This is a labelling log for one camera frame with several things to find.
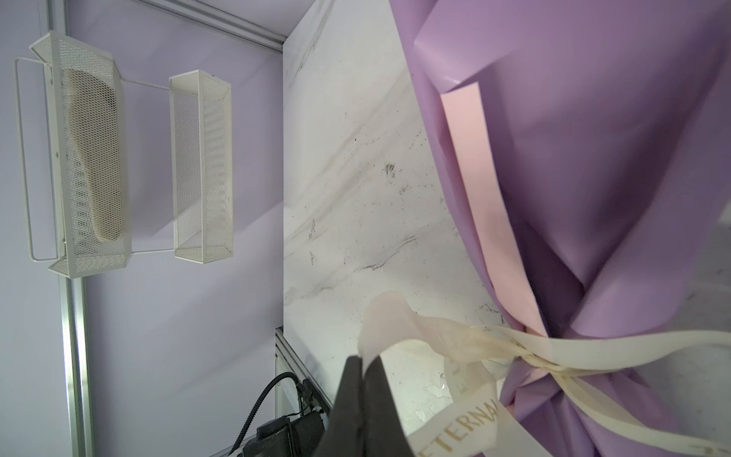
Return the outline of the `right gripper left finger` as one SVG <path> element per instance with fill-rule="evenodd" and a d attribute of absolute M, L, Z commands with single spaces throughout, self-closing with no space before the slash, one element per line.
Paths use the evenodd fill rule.
<path fill-rule="evenodd" d="M 329 425 L 314 453 L 315 456 L 364 455 L 362 366 L 362 359 L 358 356 L 350 356 L 346 360 L 335 403 L 329 415 Z"/>

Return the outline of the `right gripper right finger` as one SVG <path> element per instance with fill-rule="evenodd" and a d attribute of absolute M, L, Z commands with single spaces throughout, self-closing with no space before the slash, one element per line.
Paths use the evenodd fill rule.
<path fill-rule="evenodd" d="M 373 360 L 363 380 L 364 453 L 367 457 L 413 457 L 401 425 L 381 357 Z"/>

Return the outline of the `pink purple wrapping paper sheet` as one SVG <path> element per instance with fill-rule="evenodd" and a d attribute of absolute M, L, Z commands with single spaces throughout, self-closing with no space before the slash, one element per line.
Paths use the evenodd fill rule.
<path fill-rule="evenodd" d="M 726 1 L 394 1 L 441 186 L 500 331 L 443 326 L 464 437 L 510 455 L 726 456 L 639 366 L 730 198 Z"/>

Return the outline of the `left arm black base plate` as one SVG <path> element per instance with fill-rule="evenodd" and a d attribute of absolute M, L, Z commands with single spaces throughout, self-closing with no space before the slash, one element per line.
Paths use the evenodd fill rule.
<path fill-rule="evenodd" d="M 295 412 L 266 422 L 251 438 L 247 433 L 264 401 L 275 387 L 289 379 L 296 390 Z M 301 380 L 294 372 L 276 375 L 254 403 L 228 456 L 313 456 L 327 428 L 331 404 L 310 381 Z"/>

